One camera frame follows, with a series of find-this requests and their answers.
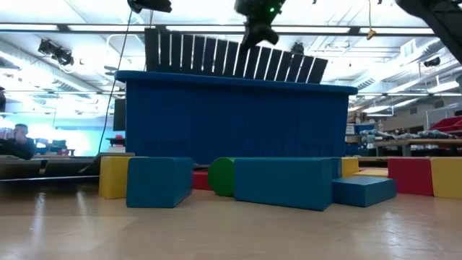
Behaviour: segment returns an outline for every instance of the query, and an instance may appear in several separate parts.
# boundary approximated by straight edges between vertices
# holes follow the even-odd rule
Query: yellow foam block
[[[341,177],[353,177],[359,172],[359,160],[356,157],[343,157],[341,159]]]
[[[362,170],[354,175],[388,178],[388,170]]]
[[[462,199],[462,157],[432,158],[431,163],[434,196]]]
[[[105,199],[125,198],[129,156],[101,158],[100,196]]]

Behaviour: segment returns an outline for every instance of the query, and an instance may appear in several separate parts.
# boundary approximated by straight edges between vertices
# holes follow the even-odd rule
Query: black slatted panel
[[[146,41],[146,70],[155,72],[159,66],[159,36],[156,29],[146,29],[144,31],[144,40]]]
[[[170,32],[160,32],[160,67],[166,70],[170,67]]]
[[[179,72],[180,71],[180,60],[181,60],[181,34],[178,32],[172,32],[172,68]]]
[[[287,70],[289,70],[291,60],[292,60],[291,53],[288,53],[286,51],[282,53],[282,59],[279,65],[279,71],[277,72],[276,81],[286,80]]]
[[[302,67],[300,68],[300,73],[298,74],[297,82],[306,83],[306,79],[308,78],[308,73],[310,73],[313,60],[313,57],[305,56],[303,59]]]
[[[214,54],[215,54],[215,45],[217,44],[217,39],[207,38],[205,43],[205,52],[204,52],[204,74],[212,75],[212,67],[214,65]]]
[[[234,75],[234,65],[236,62],[238,46],[239,46],[238,43],[234,43],[234,42],[228,43],[228,52],[226,52],[225,72],[223,73],[223,76],[225,77],[232,77]]]
[[[313,68],[311,69],[310,77],[308,78],[308,83],[319,84],[323,79],[324,71],[327,67],[327,60],[323,58],[316,58]]]
[[[273,50],[271,54],[271,59],[269,61],[268,71],[266,72],[265,80],[274,80],[276,76],[277,67],[279,65],[279,60],[281,59],[282,51]]]
[[[287,75],[287,82],[295,82],[297,79],[298,71],[300,70],[300,64],[302,63],[303,55],[294,54],[292,62],[290,63],[289,74]]]
[[[247,56],[248,56],[248,50],[243,50],[240,49],[239,53],[237,54],[237,61],[236,61],[236,70],[234,72],[234,75],[236,77],[242,78],[244,77],[244,69],[245,69],[245,63],[247,61]]]
[[[258,55],[260,54],[260,46],[254,46],[250,49],[247,60],[247,69],[245,69],[245,78],[253,79],[258,61]]]
[[[193,53],[193,38],[192,35],[183,35],[183,57],[181,61],[181,70],[184,73],[191,71],[191,57]]]
[[[194,57],[193,57],[193,72],[194,74],[202,74],[202,58],[204,57],[205,38],[196,36],[194,38]]]
[[[218,40],[217,54],[215,55],[215,69],[214,69],[215,76],[223,75],[223,68],[225,67],[225,55],[226,55],[227,45],[228,45],[227,41]]]
[[[260,60],[258,61],[257,73],[255,79],[265,79],[266,68],[268,67],[270,48],[261,47]]]

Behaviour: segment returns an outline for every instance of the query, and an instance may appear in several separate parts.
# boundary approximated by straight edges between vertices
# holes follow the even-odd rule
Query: red foam block
[[[209,186],[208,173],[206,171],[195,171],[193,173],[193,188],[211,191]]]
[[[390,158],[388,177],[396,180],[399,193],[433,196],[430,159]]]

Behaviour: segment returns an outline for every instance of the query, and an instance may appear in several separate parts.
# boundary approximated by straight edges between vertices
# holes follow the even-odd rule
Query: window
[[[409,110],[409,112],[411,112],[411,115],[414,115],[417,113],[417,107],[413,107]]]
[[[433,103],[434,108],[442,108],[443,106],[445,106],[445,102],[443,100],[439,100],[439,101]]]

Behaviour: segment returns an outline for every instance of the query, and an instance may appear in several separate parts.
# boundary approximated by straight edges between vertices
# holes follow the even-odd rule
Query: wooden floor
[[[0,188],[0,259],[461,260],[462,201],[313,212],[194,191],[176,209],[127,209],[94,185]]]

